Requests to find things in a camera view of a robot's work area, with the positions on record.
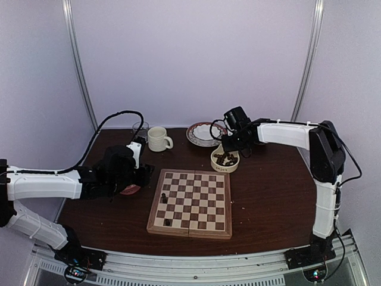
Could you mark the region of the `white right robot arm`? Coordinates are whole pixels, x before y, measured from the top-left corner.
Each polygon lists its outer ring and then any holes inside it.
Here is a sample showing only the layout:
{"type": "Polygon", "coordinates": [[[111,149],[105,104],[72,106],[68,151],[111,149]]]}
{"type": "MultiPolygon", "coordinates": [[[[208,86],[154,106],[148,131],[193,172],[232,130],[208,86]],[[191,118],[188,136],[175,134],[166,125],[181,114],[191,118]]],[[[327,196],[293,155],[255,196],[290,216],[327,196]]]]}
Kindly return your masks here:
{"type": "Polygon", "coordinates": [[[339,188],[346,160],[343,143],[334,124],[297,123],[260,118],[251,120],[242,107],[224,114],[230,134],[221,137],[227,152],[242,151],[254,145],[280,144],[298,147],[310,153],[310,173],[317,200],[311,245],[305,250],[309,262],[319,262],[327,253],[334,222],[339,210],[339,188]]]}

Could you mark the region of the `dark chess piece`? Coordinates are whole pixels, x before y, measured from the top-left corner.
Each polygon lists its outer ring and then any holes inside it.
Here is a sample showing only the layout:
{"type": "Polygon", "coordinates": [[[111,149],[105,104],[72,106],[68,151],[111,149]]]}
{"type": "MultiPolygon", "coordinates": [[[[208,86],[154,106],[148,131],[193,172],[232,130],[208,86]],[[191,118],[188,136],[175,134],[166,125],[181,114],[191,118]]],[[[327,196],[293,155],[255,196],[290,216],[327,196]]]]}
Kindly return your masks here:
{"type": "Polygon", "coordinates": [[[161,194],[161,201],[162,203],[166,204],[168,202],[168,198],[166,197],[166,194],[165,193],[162,193],[161,194]]]}

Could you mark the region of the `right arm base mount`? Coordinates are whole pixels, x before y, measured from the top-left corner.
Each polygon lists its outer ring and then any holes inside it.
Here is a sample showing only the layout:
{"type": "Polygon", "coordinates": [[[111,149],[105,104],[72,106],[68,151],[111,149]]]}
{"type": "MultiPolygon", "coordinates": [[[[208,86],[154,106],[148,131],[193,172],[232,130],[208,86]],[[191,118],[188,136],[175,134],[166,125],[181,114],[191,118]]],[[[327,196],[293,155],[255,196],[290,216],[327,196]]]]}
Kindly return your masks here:
{"type": "Polygon", "coordinates": [[[329,250],[325,254],[313,254],[310,246],[303,248],[292,248],[287,250],[284,255],[289,270],[323,263],[324,261],[331,260],[336,257],[334,250],[329,250]]]}

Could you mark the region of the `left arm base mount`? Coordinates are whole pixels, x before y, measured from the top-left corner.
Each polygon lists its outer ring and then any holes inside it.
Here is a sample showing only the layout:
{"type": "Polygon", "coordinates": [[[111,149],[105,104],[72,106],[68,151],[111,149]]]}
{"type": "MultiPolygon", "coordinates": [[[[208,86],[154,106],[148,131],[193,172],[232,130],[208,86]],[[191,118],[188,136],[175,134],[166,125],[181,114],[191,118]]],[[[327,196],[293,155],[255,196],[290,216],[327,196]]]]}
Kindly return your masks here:
{"type": "Polygon", "coordinates": [[[65,263],[68,266],[74,266],[86,271],[89,270],[103,270],[107,254],[106,252],[99,250],[91,250],[89,248],[83,248],[79,253],[64,252],[62,250],[53,250],[56,260],[65,263]]]}

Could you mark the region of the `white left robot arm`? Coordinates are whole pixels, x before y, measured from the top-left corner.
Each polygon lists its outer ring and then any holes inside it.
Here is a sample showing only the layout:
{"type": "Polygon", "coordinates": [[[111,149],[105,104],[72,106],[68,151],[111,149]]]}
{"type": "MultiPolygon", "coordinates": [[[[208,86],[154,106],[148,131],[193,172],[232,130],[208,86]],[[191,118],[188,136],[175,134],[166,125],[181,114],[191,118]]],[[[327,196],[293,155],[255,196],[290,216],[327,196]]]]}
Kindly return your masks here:
{"type": "Polygon", "coordinates": [[[67,170],[23,170],[1,160],[1,226],[14,228],[47,243],[72,264],[79,265],[86,253],[75,231],[39,216],[24,207],[25,198],[89,200],[114,197],[130,186],[144,187],[154,167],[140,162],[141,145],[108,147],[92,167],[67,170]]]}

